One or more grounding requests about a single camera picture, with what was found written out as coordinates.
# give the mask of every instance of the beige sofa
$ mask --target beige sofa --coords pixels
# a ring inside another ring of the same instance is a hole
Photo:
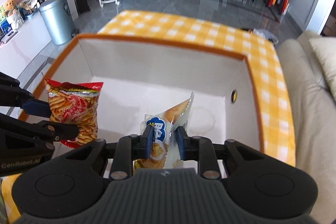
[[[292,106],[296,166],[311,175],[319,188],[311,212],[321,224],[336,219],[336,104],[306,31],[277,48]]]

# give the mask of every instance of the plastic bag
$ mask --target plastic bag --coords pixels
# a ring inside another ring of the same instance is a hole
[[[174,168],[180,160],[179,148],[174,134],[178,126],[185,126],[194,100],[194,93],[190,98],[163,113],[155,116],[146,115],[141,123],[140,132],[144,132],[148,125],[154,127],[153,145],[150,157],[146,160],[135,160],[137,168]]]
[[[50,121],[76,124],[77,138],[62,140],[68,147],[77,148],[97,138],[97,107],[103,82],[71,84],[45,79],[51,110]]]

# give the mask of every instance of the plant pot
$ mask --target plant pot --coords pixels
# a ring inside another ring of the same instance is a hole
[[[78,12],[84,13],[90,11],[90,8],[87,4],[87,0],[76,0]]]

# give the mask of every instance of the tile floor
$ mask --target tile floor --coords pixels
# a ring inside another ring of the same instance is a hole
[[[123,10],[148,10],[210,20],[236,28],[267,29],[278,37],[279,43],[288,38],[297,38],[301,34],[288,16],[280,24],[276,20],[276,13],[265,8],[263,0],[256,0],[255,6],[247,4],[248,2],[248,0],[122,0],[119,6],[111,3],[100,8],[97,0],[90,0],[91,11],[82,14],[75,21],[75,25],[81,33],[96,33]],[[18,77],[20,86],[33,91],[42,79],[41,72],[48,69],[65,46],[55,46],[50,42]],[[12,117],[17,117],[18,111],[17,108],[0,108],[0,112]]]

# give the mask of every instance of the chip bag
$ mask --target chip bag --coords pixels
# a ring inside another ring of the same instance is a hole
[[[45,78],[51,110],[50,121],[76,124],[77,138],[61,140],[71,148],[89,143],[97,138],[97,107],[103,82],[71,84]]]
[[[148,125],[154,127],[153,144],[150,157],[146,160],[138,159],[134,162],[137,168],[173,168],[180,160],[175,130],[185,126],[194,100],[194,93],[188,100],[155,116],[146,115],[141,123],[140,132],[144,132]]]

